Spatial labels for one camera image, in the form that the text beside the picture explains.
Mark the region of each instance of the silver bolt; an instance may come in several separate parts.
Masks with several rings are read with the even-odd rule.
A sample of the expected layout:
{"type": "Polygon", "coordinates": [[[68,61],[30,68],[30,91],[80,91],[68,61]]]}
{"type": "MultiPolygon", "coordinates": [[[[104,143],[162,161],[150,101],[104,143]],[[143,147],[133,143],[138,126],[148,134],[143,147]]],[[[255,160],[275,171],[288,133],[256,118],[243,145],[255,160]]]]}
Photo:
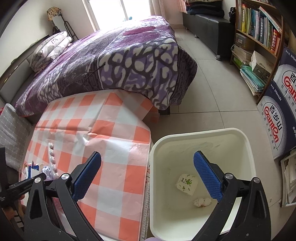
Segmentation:
{"type": "Polygon", "coordinates": [[[36,178],[36,179],[34,180],[35,183],[39,183],[40,181],[41,181],[41,178],[40,178],[40,177],[38,177],[38,178],[36,178]]]}
{"type": "Polygon", "coordinates": [[[254,178],[254,182],[260,183],[260,179],[256,177],[256,178],[254,178]]]}
{"type": "Polygon", "coordinates": [[[233,175],[231,173],[226,173],[225,177],[229,180],[231,180],[233,178],[233,175]]]}
{"type": "Polygon", "coordinates": [[[62,175],[62,179],[63,180],[66,180],[68,178],[69,178],[69,174],[68,173],[65,173],[65,174],[62,175]]]}

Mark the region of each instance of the checkered tablecloth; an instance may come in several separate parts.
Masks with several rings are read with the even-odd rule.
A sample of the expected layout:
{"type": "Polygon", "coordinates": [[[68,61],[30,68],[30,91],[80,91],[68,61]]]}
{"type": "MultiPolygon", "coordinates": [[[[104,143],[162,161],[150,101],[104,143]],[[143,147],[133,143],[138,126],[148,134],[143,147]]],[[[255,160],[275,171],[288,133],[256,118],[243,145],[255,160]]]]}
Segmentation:
{"type": "Polygon", "coordinates": [[[99,234],[137,241],[151,140],[142,119],[151,107],[146,97],[124,90],[54,100],[36,125],[24,164],[48,164],[48,142],[54,144],[59,175],[98,151],[102,166],[78,204],[99,234]]]}

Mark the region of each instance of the person's hand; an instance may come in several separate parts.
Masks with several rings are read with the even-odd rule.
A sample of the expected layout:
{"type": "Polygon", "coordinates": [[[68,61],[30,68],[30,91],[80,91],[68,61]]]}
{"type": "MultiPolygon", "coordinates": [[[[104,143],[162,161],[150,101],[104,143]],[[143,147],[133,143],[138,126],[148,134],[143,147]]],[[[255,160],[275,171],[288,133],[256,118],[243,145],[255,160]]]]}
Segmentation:
{"type": "MultiPolygon", "coordinates": [[[[18,208],[19,208],[19,215],[23,218],[24,217],[24,213],[26,212],[26,206],[21,204],[21,200],[25,198],[25,195],[22,195],[18,201],[18,208]]],[[[7,217],[7,219],[10,221],[14,216],[15,216],[15,212],[12,209],[12,207],[6,207],[2,209],[5,216],[7,217]]]]}

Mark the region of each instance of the headboard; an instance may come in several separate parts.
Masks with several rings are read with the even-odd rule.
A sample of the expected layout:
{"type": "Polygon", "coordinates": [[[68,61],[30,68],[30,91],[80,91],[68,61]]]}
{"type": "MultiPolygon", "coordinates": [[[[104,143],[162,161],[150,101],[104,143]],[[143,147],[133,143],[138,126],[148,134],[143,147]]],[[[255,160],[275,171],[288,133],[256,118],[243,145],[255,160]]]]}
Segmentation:
{"type": "Polygon", "coordinates": [[[11,65],[0,77],[0,99],[6,104],[13,106],[20,95],[23,85],[29,85],[34,77],[34,72],[29,66],[30,57],[34,50],[49,37],[49,35],[33,43],[19,57],[14,59],[11,65]]]}

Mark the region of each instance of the black leather bench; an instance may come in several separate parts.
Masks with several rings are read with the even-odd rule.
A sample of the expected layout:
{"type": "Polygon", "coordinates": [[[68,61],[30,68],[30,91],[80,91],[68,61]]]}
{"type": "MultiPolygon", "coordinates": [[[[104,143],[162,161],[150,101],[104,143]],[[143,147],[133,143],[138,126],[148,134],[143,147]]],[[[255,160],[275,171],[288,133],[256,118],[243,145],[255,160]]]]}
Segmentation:
{"type": "Polygon", "coordinates": [[[231,56],[235,25],[228,20],[205,14],[183,13],[183,25],[217,55],[217,60],[231,56]]]}

